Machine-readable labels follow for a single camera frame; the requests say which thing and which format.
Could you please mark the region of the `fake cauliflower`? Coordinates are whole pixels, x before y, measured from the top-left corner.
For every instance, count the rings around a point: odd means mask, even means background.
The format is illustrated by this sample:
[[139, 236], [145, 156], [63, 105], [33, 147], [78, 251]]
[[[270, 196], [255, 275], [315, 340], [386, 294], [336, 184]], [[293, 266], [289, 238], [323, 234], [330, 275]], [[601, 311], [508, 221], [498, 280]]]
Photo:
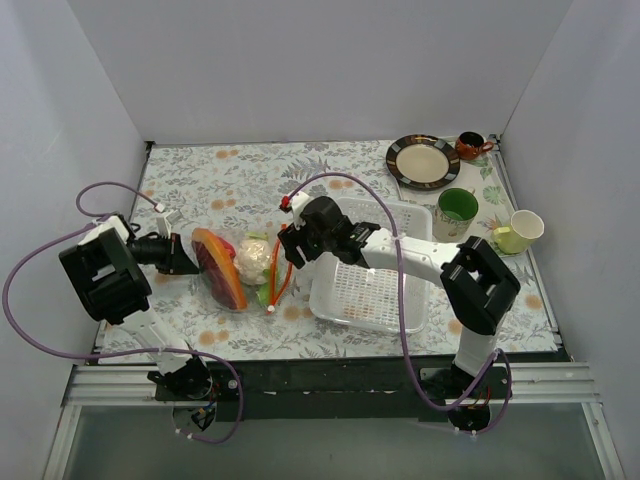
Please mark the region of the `fake cauliflower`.
[[267, 282], [271, 269], [272, 248], [264, 238], [244, 238], [233, 259], [239, 279], [246, 285], [259, 286]]

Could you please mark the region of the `clear zip top bag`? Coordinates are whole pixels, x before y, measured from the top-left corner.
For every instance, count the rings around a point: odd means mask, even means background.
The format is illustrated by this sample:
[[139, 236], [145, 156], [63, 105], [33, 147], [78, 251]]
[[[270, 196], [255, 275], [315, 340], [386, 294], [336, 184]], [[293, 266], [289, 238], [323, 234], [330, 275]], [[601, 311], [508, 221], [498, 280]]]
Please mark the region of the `clear zip top bag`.
[[274, 231], [196, 228], [191, 248], [200, 286], [232, 313], [261, 309], [273, 314], [293, 278], [293, 264]]

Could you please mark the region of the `fake green leaf vegetable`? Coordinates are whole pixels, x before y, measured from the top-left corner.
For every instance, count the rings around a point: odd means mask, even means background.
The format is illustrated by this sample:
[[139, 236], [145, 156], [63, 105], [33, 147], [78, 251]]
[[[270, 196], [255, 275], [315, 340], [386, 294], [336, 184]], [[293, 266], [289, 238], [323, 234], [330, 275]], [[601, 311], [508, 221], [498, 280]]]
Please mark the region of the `fake green leaf vegetable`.
[[267, 308], [271, 304], [270, 286], [268, 284], [260, 285], [256, 289], [256, 298], [262, 307]]

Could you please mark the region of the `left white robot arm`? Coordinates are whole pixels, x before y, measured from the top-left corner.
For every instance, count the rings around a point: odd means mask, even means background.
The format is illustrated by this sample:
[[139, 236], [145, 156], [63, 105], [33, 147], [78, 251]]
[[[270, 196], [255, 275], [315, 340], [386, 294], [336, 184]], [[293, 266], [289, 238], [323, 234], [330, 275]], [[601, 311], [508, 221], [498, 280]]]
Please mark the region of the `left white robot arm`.
[[188, 342], [172, 333], [150, 305], [151, 286], [140, 269], [152, 265], [164, 275], [196, 275], [178, 234], [157, 232], [138, 238], [124, 217], [100, 219], [59, 260], [89, 316], [106, 321], [151, 348], [158, 372], [149, 379], [175, 395], [193, 400], [213, 392], [206, 363], [191, 352]]

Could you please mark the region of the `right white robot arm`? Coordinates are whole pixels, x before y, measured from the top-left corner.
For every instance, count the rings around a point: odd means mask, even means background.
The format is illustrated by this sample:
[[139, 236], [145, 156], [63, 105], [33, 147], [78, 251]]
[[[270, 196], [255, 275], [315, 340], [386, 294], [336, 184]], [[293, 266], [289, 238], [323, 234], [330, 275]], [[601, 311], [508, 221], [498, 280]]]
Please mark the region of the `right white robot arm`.
[[463, 326], [453, 360], [453, 387], [469, 398], [486, 389], [485, 364], [521, 289], [486, 240], [471, 236], [455, 244], [401, 238], [375, 223], [352, 222], [327, 196], [313, 198], [303, 192], [283, 197], [280, 209], [293, 216], [279, 239], [285, 258], [298, 269], [330, 254], [345, 265], [391, 270], [444, 289]]

